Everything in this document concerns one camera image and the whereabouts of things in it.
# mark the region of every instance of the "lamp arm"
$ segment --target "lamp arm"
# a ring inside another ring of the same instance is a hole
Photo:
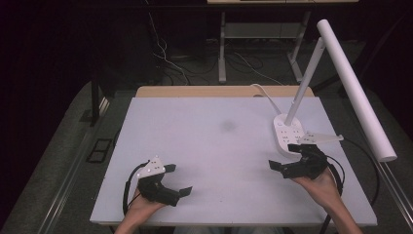
[[[349,96],[357,118],[361,123],[370,148],[379,162],[389,162],[397,158],[367,96],[364,93],[349,61],[347,60],[330,24],[326,19],[318,22],[319,34],[334,63],[341,82]]]

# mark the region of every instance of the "wooden edge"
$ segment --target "wooden edge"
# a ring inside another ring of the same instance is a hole
[[[295,97],[299,86],[262,86],[271,97]],[[254,97],[265,96],[253,86],[142,86],[137,98],[189,98],[189,97]],[[313,97],[307,88],[305,97]]]

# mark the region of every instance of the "hand-mounted device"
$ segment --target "hand-mounted device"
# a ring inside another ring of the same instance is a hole
[[[299,162],[285,164],[269,161],[270,168],[281,172],[284,178],[307,176],[317,178],[329,165],[327,156],[315,144],[289,144],[288,150],[302,155]]]
[[[166,188],[162,185],[161,180],[164,178],[166,173],[172,173],[175,171],[176,165],[163,165],[158,156],[148,161],[145,164],[141,164],[133,170],[130,179],[125,185],[124,192],[124,214],[128,211],[128,195],[129,189],[131,187],[131,178],[134,173],[139,169],[143,169],[137,174],[138,182],[137,189],[140,195],[146,198],[150,202],[159,202],[165,205],[170,205],[175,207],[179,199],[188,196],[192,187],[187,187],[180,189],[179,191],[174,191],[172,189]]]

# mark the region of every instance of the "hand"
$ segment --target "hand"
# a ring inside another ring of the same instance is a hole
[[[142,223],[144,223],[155,211],[165,206],[158,202],[149,202],[146,198],[140,196],[139,190],[136,188],[130,208],[125,215],[124,220],[116,229],[116,234],[133,233],[133,231]]]
[[[313,180],[308,177],[297,177],[292,180],[303,186],[313,200],[325,209],[342,203],[330,169],[325,169],[319,177]]]
[[[330,169],[325,169],[319,177],[311,180],[308,177],[293,178],[331,216],[340,234],[362,233],[353,220],[349,210],[341,200],[337,185]]]

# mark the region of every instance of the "white desk lamp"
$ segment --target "white desk lamp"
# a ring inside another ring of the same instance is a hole
[[[317,28],[319,29],[321,37],[316,44],[316,48],[310,58],[306,72],[304,73],[303,81],[301,82],[300,88],[291,104],[288,114],[278,115],[274,119],[277,144],[282,154],[293,159],[300,157],[299,154],[288,151],[287,145],[289,143],[297,142],[299,138],[306,137],[300,121],[294,116],[304,96],[305,90],[313,77],[324,48],[326,47],[377,161],[389,162],[396,159],[397,156],[395,155],[392,145],[380,125],[380,122],[338,43],[330,24],[326,19],[323,19],[319,21]]]

